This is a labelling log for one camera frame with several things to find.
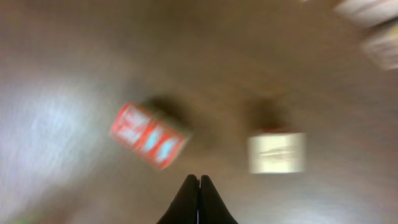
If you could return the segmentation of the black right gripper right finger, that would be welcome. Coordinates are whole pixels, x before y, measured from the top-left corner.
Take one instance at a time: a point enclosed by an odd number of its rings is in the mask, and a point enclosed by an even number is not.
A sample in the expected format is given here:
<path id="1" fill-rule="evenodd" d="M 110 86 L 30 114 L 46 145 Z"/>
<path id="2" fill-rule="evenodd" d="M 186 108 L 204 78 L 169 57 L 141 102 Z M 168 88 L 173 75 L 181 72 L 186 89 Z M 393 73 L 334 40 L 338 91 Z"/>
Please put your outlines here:
<path id="1" fill-rule="evenodd" d="M 208 175 L 201 176 L 198 198 L 199 224 L 238 224 Z"/>

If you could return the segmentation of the red I wooden block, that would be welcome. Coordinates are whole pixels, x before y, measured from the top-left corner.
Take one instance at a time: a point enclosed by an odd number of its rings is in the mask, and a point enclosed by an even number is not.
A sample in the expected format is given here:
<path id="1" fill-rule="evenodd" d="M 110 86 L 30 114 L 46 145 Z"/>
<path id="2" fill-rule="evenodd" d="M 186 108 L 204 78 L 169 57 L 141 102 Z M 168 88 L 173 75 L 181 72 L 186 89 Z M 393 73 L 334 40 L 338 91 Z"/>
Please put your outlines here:
<path id="1" fill-rule="evenodd" d="M 159 170 L 176 160 L 192 136 L 178 126 L 154 119 L 137 130 L 136 152 Z"/>

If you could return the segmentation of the blue M ice cream block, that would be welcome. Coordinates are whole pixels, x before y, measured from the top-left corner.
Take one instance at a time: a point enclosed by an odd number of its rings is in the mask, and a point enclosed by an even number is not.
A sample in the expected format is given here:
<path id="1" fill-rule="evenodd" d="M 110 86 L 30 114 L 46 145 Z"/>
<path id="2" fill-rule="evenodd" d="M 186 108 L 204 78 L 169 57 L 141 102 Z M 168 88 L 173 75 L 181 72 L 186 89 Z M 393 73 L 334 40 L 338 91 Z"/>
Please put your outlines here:
<path id="1" fill-rule="evenodd" d="M 291 174 L 305 170 L 307 135 L 267 130 L 248 138 L 248 164 L 252 174 Z"/>

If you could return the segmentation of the red Y wooden block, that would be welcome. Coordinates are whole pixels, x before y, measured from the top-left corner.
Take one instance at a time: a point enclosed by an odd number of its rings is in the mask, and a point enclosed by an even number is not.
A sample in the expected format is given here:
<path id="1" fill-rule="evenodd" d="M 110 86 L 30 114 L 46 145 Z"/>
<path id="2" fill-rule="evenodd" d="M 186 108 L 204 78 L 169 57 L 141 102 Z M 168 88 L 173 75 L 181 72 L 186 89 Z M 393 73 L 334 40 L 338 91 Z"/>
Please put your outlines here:
<path id="1" fill-rule="evenodd" d="M 109 134 L 133 150 L 140 148 L 139 141 L 143 140 L 153 117 L 141 106 L 126 103 L 122 106 L 111 126 Z"/>

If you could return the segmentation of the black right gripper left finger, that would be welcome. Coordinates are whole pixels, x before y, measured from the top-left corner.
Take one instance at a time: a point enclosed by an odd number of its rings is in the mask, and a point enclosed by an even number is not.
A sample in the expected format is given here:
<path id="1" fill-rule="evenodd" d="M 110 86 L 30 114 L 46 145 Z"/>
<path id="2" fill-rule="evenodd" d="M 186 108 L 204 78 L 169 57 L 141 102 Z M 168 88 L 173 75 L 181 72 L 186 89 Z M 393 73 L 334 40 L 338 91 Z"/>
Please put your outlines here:
<path id="1" fill-rule="evenodd" d="M 157 224 L 196 224 L 200 182 L 193 174 L 187 175 L 175 198 Z"/>

